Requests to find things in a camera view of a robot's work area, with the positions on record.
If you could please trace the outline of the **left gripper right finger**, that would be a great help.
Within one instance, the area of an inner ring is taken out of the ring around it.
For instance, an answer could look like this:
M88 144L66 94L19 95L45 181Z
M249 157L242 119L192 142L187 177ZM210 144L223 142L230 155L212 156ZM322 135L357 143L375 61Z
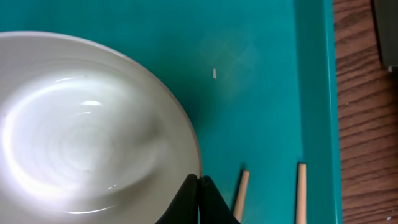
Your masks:
M201 224L239 224L211 177L200 178L198 192Z

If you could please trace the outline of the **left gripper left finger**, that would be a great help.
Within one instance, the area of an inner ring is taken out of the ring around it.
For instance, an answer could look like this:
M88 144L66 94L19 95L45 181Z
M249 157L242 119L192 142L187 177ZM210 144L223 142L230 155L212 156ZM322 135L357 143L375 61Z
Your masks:
M155 224L198 223L198 178L187 175L165 213Z

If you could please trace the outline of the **pink white bowl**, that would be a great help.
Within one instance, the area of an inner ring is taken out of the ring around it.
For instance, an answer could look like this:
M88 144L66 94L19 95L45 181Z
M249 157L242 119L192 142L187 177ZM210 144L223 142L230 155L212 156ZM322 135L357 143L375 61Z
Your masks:
M1 34L1 222L155 223L200 150L150 71L95 42Z

